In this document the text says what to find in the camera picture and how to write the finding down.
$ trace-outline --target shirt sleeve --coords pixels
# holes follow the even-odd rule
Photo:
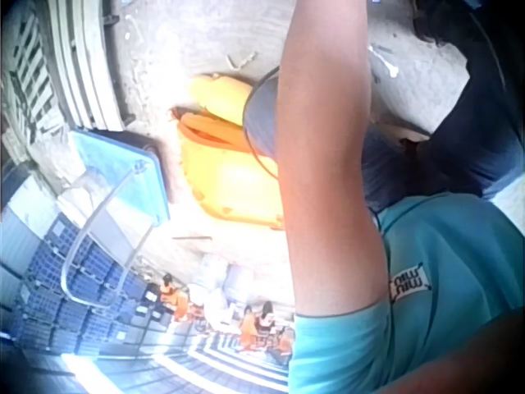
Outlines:
[[[297,316],[290,392],[366,393],[378,389],[389,331],[388,300],[341,316]]]

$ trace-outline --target dark pants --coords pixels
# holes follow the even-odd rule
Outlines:
[[[374,126],[363,145],[367,205],[380,212],[410,195],[443,191],[491,199],[523,173],[523,44],[485,7],[447,4],[429,15],[434,31],[467,58],[470,80],[453,110],[413,154]],[[248,101],[244,126],[257,149],[275,157],[277,77]]]

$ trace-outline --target concrete floor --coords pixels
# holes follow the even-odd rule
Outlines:
[[[433,132],[454,106],[468,80],[459,51],[437,48],[416,39],[408,0],[369,2],[369,40],[388,48],[382,55],[400,69],[390,78],[385,66],[371,57],[373,118],[399,119]],[[255,297],[293,304],[285,234],[210,218],[195,203],[179,167],[178,144],[166,111],[192,105],[187,92],[191,76],[231,74],[256,81],[277,66],[294,7],[292,0],[135,0],[121,7],[112,0],[112,13],[121,21],[107,32],[108,56],[118,70],[117,97],[123,112],[135,114],[131,131],[163,141],[164,157],[175,168],[169,189],[174,197],[171,221],[158,228],[144,248],[144,258],[158,270],[188,281],[204,253],[219,254],[256,272]],[[256,51],[258,57],[232,73],[234,62]],[[523,179],[500,202],[523,229]],[[121,220],[130,238],[136,238],[136,220],[128,212]],[[212,241],[174,241],[173,236],[211,236]]]

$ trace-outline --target shirt logo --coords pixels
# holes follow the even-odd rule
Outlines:
[[[390,279],[390,301],[393,304],[409,294],[431,289],[423,263],[419,263]]]

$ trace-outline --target teal shirt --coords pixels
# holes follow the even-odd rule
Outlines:
[[[373,392],[523,306],[524,239],[493,204],[413,197],[380,222],[390,299],[343,316],[297,316],[290,392]]]

